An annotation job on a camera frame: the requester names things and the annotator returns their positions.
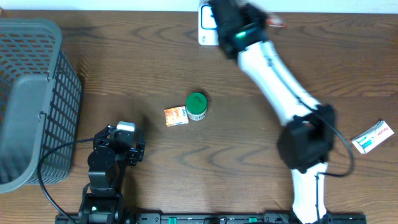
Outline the red Top chocolate bar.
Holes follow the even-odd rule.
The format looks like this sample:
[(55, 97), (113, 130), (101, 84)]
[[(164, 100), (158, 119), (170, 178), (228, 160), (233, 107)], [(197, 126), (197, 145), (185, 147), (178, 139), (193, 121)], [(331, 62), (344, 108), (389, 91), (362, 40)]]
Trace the red Top chocolate bar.
[(281, 17), (279, 17), (275, 14), (268, 14), (266, 23), (270, 27), (277, 27), (277, 28), (286, 28), (287, 27), (287, 24), (285, 23), (285, 21)]

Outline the orange snack packet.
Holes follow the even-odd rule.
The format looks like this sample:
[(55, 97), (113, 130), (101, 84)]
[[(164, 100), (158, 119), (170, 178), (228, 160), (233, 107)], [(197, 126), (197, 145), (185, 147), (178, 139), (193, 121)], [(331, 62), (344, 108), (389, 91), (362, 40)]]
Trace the orange snack packet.
[(178, 106), (164, 110), (167, 127), (188, 124), (189, 119), (185, 106)]

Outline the green lid jar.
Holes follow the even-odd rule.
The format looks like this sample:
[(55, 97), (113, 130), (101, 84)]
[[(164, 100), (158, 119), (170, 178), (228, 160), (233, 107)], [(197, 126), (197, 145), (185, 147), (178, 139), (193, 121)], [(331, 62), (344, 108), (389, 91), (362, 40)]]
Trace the green lid jar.
[(193, 121), (202, 120), (206, 116), (207, 107), (206, 97), (199, 92), (190, 94), (186, 99), (187, 114)]

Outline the white Panadol box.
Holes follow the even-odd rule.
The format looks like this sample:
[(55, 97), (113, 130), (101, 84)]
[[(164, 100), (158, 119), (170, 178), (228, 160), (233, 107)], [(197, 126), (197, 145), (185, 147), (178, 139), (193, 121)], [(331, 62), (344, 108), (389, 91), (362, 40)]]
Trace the white Panadol box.
[(384, 120), (378, 121), (374, 126), (351, 140), (361, 154), (367, 154), (392, 136), (394, 131)]

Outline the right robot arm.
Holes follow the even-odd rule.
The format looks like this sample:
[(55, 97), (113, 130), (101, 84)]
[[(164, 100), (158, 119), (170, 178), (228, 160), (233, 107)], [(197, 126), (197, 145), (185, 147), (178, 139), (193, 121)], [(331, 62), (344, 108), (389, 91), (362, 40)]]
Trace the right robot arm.
[(218, 45), (261, 90), (279, 119), (279, 156), (294, 186), (292, 213), (299, 223), (326, 217), (324, 178), (333, 148), (335, 112), (292, 75), (267, 35), (267, 13), (252, 4), (209, 1)]

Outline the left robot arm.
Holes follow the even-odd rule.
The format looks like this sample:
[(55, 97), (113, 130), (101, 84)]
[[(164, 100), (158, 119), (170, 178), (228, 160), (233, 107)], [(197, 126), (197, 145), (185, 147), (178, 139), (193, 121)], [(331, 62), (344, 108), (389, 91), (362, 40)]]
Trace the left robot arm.
[(88, 156), (88, 177), (78, 212), (79, 223), (134, 223), (131, 210), (124, 206), (122, 186), (126, 168), (143, 160), (146, 142), (136, 125), (120, 121), (94, 136)]

